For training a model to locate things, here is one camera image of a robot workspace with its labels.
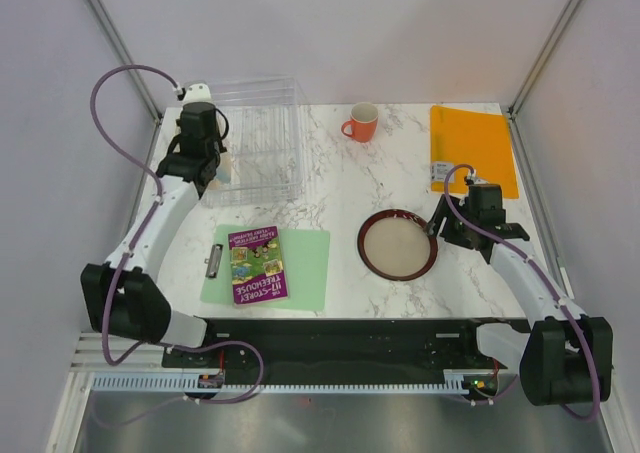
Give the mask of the dark red rimmed plate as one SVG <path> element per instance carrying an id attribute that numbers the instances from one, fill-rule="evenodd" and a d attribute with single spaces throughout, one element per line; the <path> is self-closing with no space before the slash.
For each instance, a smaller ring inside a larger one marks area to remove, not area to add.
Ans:
<path id="1" fill-rule="evenodd" d="M 428 234 L 427 222 L 403 209 L 371 215 L 361 225 L 356 244 L 362 262 L 372 273 L 397 282 L 424 276 L 438 254 L 437 240 Z"/>

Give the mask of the blue white floral plate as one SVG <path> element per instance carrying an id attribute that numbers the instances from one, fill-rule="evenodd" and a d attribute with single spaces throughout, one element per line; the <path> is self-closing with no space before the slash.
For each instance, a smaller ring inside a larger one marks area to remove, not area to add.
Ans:
<path id="1" fill-rule="evenodd" d="M 220 158 L 215 177 L 209 184 L 210 189 L 226 188 L 231 184 L 233 169 L 231 155 L 229 152 L 225 152 L 221 154 Z"/>

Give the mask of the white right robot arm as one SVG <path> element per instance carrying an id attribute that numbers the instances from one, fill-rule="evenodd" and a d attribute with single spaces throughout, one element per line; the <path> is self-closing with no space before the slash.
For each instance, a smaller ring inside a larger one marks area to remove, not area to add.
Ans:
<path id="1" fill-rule="evenodd" d="M 431 236 L 479 252 L 518 301 L 530 327 L 486 324 L 458 341 L 467 365 L 491 357 L 515 368 L 523 392 L 535 406 L 591 403 L 611 391 L 613 331 L 603 317 L 591 317 L 540 265 L 530 236 L 506 220 L 502 191 L 476 184 L 465 198 L 443 194 L 426 226 Z"/>

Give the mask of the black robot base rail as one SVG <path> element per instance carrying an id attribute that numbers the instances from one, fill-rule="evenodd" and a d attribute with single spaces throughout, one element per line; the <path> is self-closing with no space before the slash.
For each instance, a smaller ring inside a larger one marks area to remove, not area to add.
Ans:
<path id="1" fill-rule="evenodd" d="M 211 319 L 204 343 L 216 350 L 164 354 L 165 368 L 220 367 L 236 380 L 374 383 L 427 380 L 440 371 L 517 373 L 477 346 L 484 318 Z"/>

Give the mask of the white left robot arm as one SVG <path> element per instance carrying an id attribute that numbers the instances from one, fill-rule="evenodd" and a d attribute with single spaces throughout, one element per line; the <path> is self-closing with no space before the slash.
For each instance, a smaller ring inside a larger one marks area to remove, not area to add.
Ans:
<path id="1" fill-rule="evenodd" d="M 96 332 L 151 344 L 177 345 L 198 366 L 219 355 L 207 322 L 174 310 L 156 284 L 178 229 L 215 178 L 229 123 L 210 101 L 182 106 L 178 133 L 156 170 L 157 193 L 149 211 L 101 265 L 88 264 L 80 281 Z"/>

